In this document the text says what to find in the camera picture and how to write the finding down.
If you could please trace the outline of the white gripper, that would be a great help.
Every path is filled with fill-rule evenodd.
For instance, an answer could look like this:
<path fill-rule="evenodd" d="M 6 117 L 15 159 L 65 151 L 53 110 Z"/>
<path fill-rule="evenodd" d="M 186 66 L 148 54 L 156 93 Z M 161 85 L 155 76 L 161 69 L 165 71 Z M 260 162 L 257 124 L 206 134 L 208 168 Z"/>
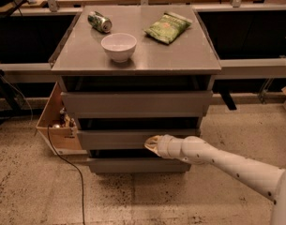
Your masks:
<path fill-rule="evenodd" d="M 182 139 L 171 135 L 164 135 L 162 137 L 156 135 L 148 138 L 144 143 L 144 147 L 162 158 L 181 158 L 182 141 Z"/>

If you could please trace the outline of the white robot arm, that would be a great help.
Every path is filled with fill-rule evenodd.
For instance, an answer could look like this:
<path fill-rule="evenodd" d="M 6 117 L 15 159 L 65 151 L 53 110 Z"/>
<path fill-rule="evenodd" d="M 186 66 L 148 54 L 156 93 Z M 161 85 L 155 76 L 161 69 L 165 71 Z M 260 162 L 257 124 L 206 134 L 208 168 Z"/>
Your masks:
<path fill-rule="evenodd" d="M 196 136 L 157 135 L 144 146 L 162 158 L 214 165 L 273 203 L 271 225 L 286 225 L 286 169 L 217 149 Z"/>

